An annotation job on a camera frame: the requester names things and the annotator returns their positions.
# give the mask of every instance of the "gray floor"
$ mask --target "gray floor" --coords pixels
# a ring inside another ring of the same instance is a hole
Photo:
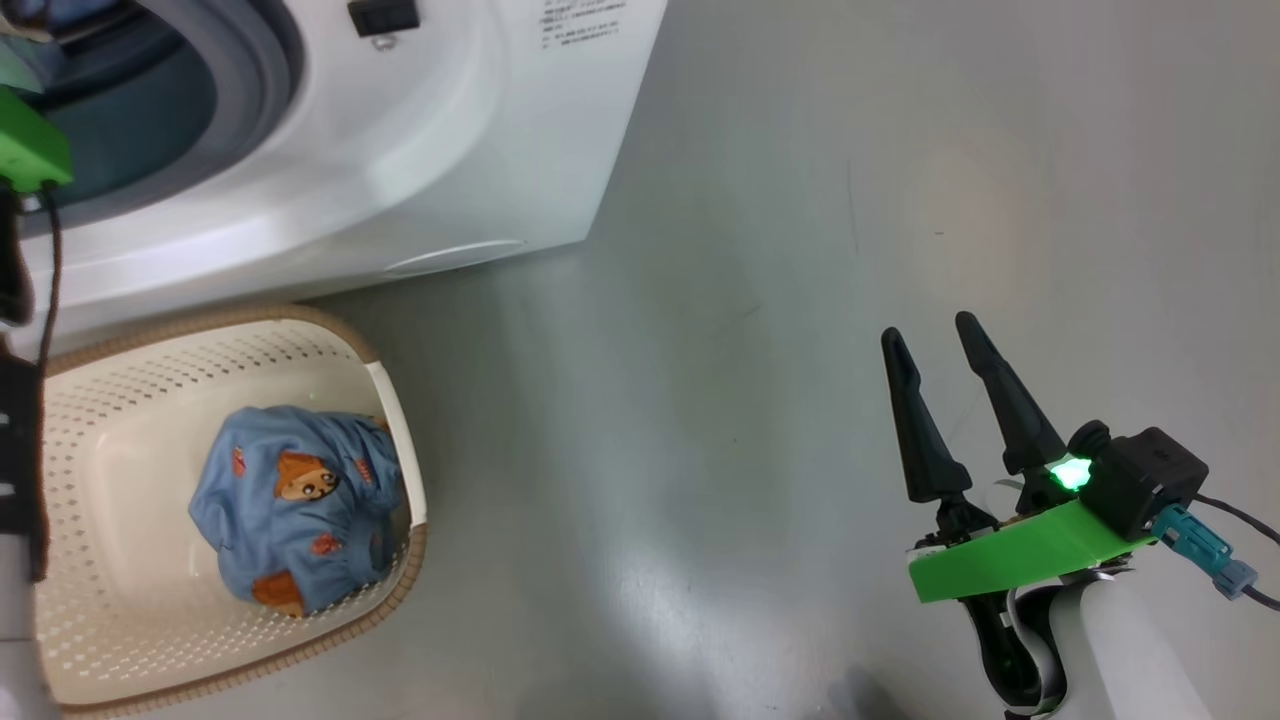
[[[877,340],[904,329],[979,484],[1001,443],[960,309],[1064,434],[1158,424],[1280,518],[1254,29],[1280,18],[1230,5],[673,1],[585,245],[316,302],[381,350],[417,441],[407,605],[157,717],[997,717],[960,607],[906,578],[933,520]],[[1211,521],[1280,589],[1275,547]],[[1217,716],[1274,716],[1280,623],[1139,568]]]

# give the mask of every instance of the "basket rim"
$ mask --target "basket rim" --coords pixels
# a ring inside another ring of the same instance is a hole
[[[67,352],[52,357],[49,361],[47,377],[56,377],[99,360],[105,360],[108,357],[147,347],[159,342],[233,325],[270,320],[297,320],[319,325],[334,333],[343,342],[349,345],[356,352],[356,356],[365,365],[379,363],[378,352],[374,351],[372,346],[370,346],[369,342],[366,342],[365,338],[361,337],[360,333],[357,333],[351,325],[338,318],[303,305],[270,305],[238,307],[197,315],[120,338],[108,340],[82,350]],[[41,510],[44,511],[42,506],[44,492],[41,492]],[[45,523],[46,525],[49,523],[47,515]],[[125,715],[148,712],[265,678],[271,673],[283,670],[306,659],[315,657],[321,652],[332,650],[378,626],[383,620],[390,616],[397,607],[399,607],[422,569],[422,561],[426,555],[428,536],[429,524],[425,520],[421,524],[410,528],[404,570],[401,574],[399,580],[387,593],[387,597],[383,598],[381,602],[360,618],[356,618],[349,623],[329,630],[328,633],[324,633],[306,643],[260,660],[255,660],[232,670],[202,678],[200,680],[192,680],[189,683],[182,683],[169,688],[127,696],[111,701],[82,705],[59,703],[59,706],[68,716],[77,717],[120,717]]]

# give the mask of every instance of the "black cable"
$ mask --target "black cable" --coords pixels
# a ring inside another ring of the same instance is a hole
[[[63,284],[63,222],[58,215],[58,204],[54,201],[54,195],[50,190],[52,190],[52,186],[46,184],[40,191],[40,202],[49,213],[49,227],[52,231],[54,243],[54,277],[49,286],[49,313],[45,315],[45,332],[40,337],[40,359],[37,360],[41,373],[45,372],[49,364],[49,346],[54,342],[54,323],[58,320],[58,297]]]
[[[1239,507],[1235,507],[1230,502],[1222,502],[1221,500],[1216,500],[1216,498],[1212,498],[1212,497],[1206,497],[1203,495],[1197,495],[1196,496],[1196,502],[1203,502],[1204,505],[1208,505],[1210,507],[1217,507],[1222,512],[1229,512],[1231,515],[1235,515],[1236,518],[1239,518],[1240,520],[1243,520],[1244,523],[1247,523],[1249,527],[1252,527],[1254,530],[1257,530],[1257,532],[1262,533],[1263,536],[1271,538],[1276,544],[1280,544],[1280,533],[1277,533],[1275,530],[1275,528],[1272,528],[1271,525],[1267,525],[1262,520],[1258,520],[1253,515],[1249,515],[1244,510],[1240,510]],[[1249,600],[1252,600],[1252,601],[1257,602],[1258,605],[1261,605],[1262,607],[1268,607],[1271,610],[1275,610],[1276,612],[1280,612],[1280,600],[1276,600],[1276,598],[1268,596],[1267,593],[1260,591],[1258,588],[1256,588],[1253,585],[1249,585],[1249,587],[1244,588],[1244,594]]]

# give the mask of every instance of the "cartoon bear face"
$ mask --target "cartoon bear face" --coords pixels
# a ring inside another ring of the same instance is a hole
[[[312,455],[283,452],[278,470],[275,497],[282,500],[314,502],[338,488],[338,477]]]

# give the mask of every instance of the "green light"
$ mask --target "green light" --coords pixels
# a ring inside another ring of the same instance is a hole
[[[1055,466],[1048,473],[1053,475],[1057,484],[1065,487],[1071,492],[1080,492],[1080,488],[1089,482],[1089,465],[1092,460],[1085,460],[1084,457],[1073,457],[1061,465]]]

